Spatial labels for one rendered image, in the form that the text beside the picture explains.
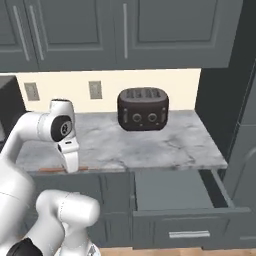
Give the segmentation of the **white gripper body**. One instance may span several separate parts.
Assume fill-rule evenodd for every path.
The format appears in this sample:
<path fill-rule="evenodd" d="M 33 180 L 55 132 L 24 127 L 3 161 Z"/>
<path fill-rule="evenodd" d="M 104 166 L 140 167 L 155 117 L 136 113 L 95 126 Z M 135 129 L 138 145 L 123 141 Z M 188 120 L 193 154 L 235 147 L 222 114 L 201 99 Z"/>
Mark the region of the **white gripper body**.
<path fill-rule="evenodd" d="M 68 173 L 77 172 L 79 169 L 79 146 L 73 144 L 58 145 L 58 150 L 63 159 L 65 170 Z"/>

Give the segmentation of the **grey drawer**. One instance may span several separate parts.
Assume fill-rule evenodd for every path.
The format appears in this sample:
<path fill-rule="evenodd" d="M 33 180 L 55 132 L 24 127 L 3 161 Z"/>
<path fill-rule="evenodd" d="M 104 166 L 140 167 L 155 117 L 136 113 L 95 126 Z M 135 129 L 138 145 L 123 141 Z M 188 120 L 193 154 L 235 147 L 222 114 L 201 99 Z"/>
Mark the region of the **grey drawer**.
<path fill-rule="evenodd" d="M 234 220 L 251 213 L 235 205 L 214 169 L 135 174 L 133 247 L 165 249 L 226 246 Z M 170 239 L 169 232 L 206 231 L 208 238 Z"/>

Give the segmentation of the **grey base cupboard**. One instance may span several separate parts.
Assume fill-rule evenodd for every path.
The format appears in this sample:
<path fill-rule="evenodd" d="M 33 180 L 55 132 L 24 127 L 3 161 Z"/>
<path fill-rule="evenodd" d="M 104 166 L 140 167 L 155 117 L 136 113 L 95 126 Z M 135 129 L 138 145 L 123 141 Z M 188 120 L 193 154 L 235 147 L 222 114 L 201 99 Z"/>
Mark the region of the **grey base cupboard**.
<path fill-rule="evenodd" d="M 98 247 L 131 245 L 130 204 L 133 177 L 126 172 L 33 173 L 35 196 L 46 189 L 80 192 L 99 201 L 101 214 L 88 228 L 89 237 Z"/>

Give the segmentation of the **black appliance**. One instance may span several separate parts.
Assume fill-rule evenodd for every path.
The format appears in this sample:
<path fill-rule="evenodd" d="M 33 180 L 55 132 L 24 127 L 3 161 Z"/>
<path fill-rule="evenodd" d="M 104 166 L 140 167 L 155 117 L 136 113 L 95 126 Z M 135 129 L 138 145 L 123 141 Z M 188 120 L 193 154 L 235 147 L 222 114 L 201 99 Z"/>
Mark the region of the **black appliance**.
<path fill-rule="evenodd" d="M 4 142 L 21 115 L 26 112 L 15 76 L 0 76 L 0 142 Z"/>

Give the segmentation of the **black toaster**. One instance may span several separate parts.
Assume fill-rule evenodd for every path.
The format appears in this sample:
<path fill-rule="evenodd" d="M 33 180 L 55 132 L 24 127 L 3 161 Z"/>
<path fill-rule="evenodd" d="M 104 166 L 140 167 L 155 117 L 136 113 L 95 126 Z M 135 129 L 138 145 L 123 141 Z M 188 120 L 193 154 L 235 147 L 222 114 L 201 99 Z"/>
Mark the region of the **black toaster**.
<path fill-rule="evenodd" d="M 117 97 L 118 123 L 126 131 L 162 130 L 168 111 L 169 97 L 159 88 L 128 88 Z"/>

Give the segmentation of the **dark grey tall side panel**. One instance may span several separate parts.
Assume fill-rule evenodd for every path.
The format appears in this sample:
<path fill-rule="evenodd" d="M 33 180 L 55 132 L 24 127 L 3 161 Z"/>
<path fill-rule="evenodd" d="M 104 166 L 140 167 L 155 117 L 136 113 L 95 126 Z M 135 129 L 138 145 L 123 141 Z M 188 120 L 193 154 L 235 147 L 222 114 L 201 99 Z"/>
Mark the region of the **dark grey tall side panel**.
<path fill-rule="evenodd" d="M 240 125 L 256 125 L 256 0 L 243 0 L 228 68 L 203 69 L 195 111 L 226 161 Z"/>

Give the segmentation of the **grey wall socket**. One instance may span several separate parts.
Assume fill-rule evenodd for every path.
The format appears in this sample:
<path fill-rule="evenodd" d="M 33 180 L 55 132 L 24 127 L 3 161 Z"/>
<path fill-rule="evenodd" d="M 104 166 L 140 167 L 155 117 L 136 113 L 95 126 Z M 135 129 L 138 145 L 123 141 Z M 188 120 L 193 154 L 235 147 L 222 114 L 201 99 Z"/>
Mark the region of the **grey wall socket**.
<path fill-rule="evenodd" d="M 102 98 L 102 87 L 100 81 L 90 81 L 89 91 L 91 99 L 101 99 Z"/>
<path fill-rule="evenodd" d="M 38 89 L 37 89 L 37 84 L 35 82 L 25 83 L 24 87 L 25 87 L 25 91 L 27 94 L 27 99 L 29 101 L 39 101 L 40 100 Z"/>

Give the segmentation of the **wide grey wall cupboard door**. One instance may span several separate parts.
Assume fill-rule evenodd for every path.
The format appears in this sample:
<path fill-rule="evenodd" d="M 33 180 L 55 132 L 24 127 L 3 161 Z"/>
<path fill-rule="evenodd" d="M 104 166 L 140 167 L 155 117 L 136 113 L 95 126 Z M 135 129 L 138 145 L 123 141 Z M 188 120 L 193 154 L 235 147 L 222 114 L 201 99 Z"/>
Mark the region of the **wide grey wall cupboard door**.
<path fill-rule="evenodd" d="M 128 59 L 123 3 L 127 3 Z M 120 69 L 225 68 L 243 0 L 111 0 Z"/>

